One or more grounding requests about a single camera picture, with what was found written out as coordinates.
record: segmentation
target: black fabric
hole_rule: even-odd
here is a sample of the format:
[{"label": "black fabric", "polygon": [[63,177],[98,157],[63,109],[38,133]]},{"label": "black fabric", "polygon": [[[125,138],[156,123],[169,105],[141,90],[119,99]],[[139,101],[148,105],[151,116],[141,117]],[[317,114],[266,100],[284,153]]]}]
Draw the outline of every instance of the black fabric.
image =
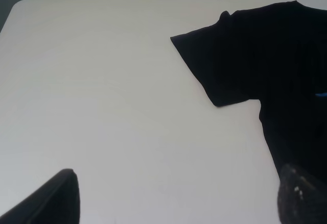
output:
[{"label": "black fabric", "polygon": [[1,216],[0,224],[78,224],[79,219],[77,176],[64,169]]},{"label": "black fabric", "polygon": [[278,173],[300,165],[327,183],[327,11],[298,2],[223,12],[171,38],[216,106],[261,102],[260,120]]},{"label": "black fabric", "polygon": [[282,224],[326,224],[327,186],[301,168],[285,165],[277,205]]}]

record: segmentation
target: black t-shirt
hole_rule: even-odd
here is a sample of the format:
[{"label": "black t-shirt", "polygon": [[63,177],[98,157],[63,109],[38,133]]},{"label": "black t-shirt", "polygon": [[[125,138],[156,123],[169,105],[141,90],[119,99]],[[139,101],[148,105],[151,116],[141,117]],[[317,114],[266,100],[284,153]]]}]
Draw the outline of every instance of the black t-shirt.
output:
[{"label": "black t-shirt", "polygon": [[327,11],[296,1],[225,11],[171,40],[214,105],[260,100],[278,173],[295,163],[327,183]]}]

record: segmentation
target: t-shirt sleeve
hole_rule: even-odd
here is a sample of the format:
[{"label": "t-shirt sleeve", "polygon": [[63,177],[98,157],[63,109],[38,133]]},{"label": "t-shirt sleeve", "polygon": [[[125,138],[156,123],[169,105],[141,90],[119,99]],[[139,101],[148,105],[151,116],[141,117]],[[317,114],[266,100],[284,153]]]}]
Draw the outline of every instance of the t-shirt sleeve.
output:
[{"label": "t-shirt sleeve", "polygon": [[254,98],[249,46],[234,14],[225,11],[216,24],[171,41],[215,106]]}]

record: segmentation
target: table surface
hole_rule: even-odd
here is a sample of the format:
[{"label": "table surface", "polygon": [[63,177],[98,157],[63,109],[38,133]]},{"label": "table surface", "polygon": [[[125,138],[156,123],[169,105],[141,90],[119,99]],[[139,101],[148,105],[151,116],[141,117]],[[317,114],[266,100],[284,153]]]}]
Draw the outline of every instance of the table surface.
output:
[{"label": "table surface", "polygon": [[170,36],[285,1],[16,4],[0,34],[0,214],[73,168],[81,224],[279,223],[260,102],[214,107]]}]

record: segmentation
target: blue tag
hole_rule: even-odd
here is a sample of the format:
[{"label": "blue tag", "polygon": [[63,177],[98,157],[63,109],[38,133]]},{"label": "blue tag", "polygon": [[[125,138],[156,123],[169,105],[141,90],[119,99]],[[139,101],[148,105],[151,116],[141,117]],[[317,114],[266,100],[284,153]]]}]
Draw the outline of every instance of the blue tag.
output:
[{"label": "blue tag", "polygon": [[322,93],[322,94],[316,94],[318,97],[327,97],[327,93]]}]

